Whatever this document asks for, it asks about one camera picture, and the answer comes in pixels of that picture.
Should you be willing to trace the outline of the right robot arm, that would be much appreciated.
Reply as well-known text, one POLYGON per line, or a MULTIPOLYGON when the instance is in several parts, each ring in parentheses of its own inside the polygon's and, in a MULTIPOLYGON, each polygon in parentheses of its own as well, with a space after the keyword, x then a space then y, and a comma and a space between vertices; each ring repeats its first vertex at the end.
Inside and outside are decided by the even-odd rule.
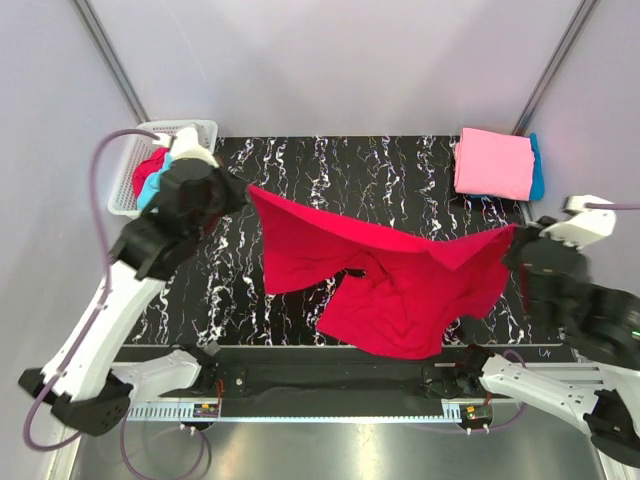
POLYGON ((639 298, 595 284, 576 234, 552 235, 560 224, 543 216, 518 228, 504 263, 520 277, 531 321, 557 331, 597 385, 562 381, 494 353, 459 366, 454 384, 466 396, 485 389, 542 410, 585 434, 600 453, 637 468, 639 298))

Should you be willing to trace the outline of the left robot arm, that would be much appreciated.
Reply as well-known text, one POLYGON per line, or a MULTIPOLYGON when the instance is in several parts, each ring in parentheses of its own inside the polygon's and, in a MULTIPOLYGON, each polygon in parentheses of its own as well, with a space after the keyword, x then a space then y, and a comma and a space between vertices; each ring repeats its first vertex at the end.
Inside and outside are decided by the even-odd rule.
POLYGON ((165 393, 208 394, 216 382, 215 349, 178 346, 129 367, 114 360, 138 317, 221 217, 248 203, 245 180, 202 160, 177 160, 139 217, 124 226, 94 298, 46 366, 25 370, 20 387, 49 405, 63 425, 101 436, 130 407, 165 393))

